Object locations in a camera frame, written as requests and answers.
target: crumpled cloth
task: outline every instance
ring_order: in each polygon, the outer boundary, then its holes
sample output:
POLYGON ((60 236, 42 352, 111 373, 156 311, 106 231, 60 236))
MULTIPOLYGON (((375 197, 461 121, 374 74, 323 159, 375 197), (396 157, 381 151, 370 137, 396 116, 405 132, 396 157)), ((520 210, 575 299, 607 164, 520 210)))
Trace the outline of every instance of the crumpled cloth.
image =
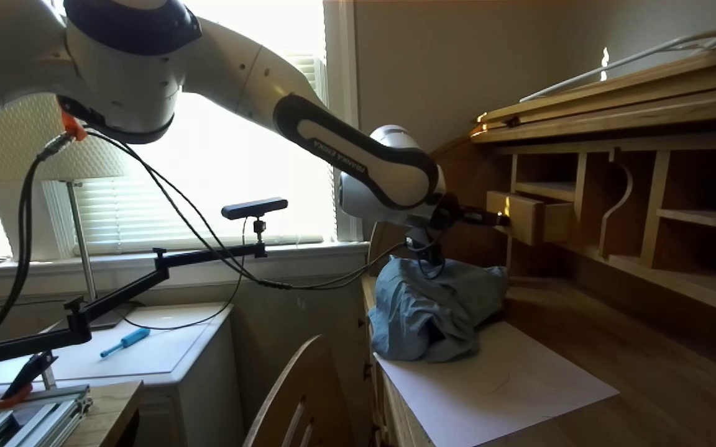
POLYGON ((367 312, 374 349, 389 361, 448 362, 478 352, 478 328, 505 311, 508 267, 446 261, 427 277, 421 261, 384 265, 367 312))

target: white cabinet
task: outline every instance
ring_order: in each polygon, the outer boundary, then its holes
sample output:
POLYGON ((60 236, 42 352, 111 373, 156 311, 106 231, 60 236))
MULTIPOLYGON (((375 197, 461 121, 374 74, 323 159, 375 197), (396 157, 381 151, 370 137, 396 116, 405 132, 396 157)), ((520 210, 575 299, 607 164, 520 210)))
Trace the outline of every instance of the white cabinet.
MULTIPOLYGON (((120 322, 98 330, 85 346, 55 349, 52 373, 60 387, 145 383, 140 447, 242 445, 244 416, 228 312, 232 307, 221 302, 141 305, 130 321, 154 328, 149 337, 103 361, 99 352, 135 328, 120 322)), ((0 362, 0 389, 23 362, 0 362)))

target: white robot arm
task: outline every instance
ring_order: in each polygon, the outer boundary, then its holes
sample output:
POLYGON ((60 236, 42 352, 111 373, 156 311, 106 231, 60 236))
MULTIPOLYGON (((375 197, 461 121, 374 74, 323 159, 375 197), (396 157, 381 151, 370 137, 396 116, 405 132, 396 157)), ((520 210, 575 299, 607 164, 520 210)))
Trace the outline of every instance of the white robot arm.
POLYGON ((121 142, 160 138, 176 95, 205 95, 341 168, 361 218, 427 223, 446 197, 401 127, 344 123, 297 66, 181 0, 0 0, 0 104, 33 92, 121 142))

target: wall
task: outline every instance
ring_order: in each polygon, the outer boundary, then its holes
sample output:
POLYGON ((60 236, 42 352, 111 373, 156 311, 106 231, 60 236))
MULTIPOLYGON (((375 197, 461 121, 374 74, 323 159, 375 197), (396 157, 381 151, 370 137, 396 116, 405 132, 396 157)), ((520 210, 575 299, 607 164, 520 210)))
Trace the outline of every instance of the wall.
POLYGON ((549 74, 549 0, 359 0, 359 121, 408 127, 437 148, 549 74))
POLYGON ((716 30, 711 0, 359 0, 359 121, 397 121, 430 151, 605 46, 616 59, 702 30, 716 30))

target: white chair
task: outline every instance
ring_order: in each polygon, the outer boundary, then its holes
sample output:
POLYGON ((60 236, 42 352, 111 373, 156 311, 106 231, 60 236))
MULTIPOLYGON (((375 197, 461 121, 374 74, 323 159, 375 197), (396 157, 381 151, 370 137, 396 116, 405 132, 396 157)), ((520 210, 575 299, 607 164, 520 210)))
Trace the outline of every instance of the white chair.
POLYGON ((289 361, 244 445, 354 445, 346 398, 320 336, 307 341, 289 361))

